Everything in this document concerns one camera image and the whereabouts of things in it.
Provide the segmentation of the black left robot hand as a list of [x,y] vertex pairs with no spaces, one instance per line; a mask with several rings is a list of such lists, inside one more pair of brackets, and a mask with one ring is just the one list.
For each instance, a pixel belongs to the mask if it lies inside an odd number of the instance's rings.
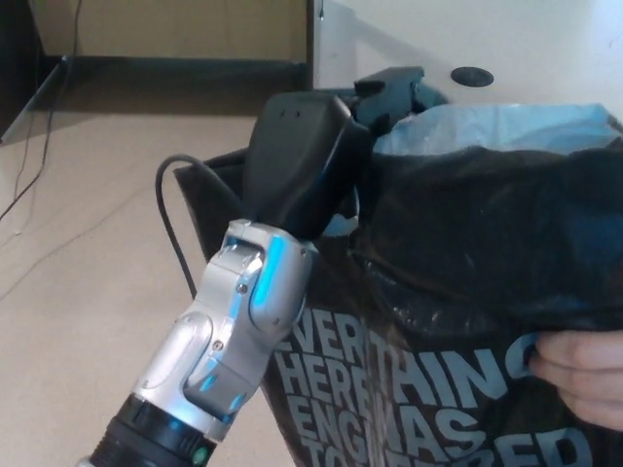
[[349,89],[273,95],[245,157],[242,200],[249,218],[316,239],[352,192],[377,139],[447,101],[419,66],[389,67]]

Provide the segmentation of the person's bare hand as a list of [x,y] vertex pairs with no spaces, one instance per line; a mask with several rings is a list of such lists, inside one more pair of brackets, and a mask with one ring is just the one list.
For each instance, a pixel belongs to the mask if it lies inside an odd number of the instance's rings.
[[532,373],[556,387],[580,420],[622,429],[622,333],[562,331],[538,335]]

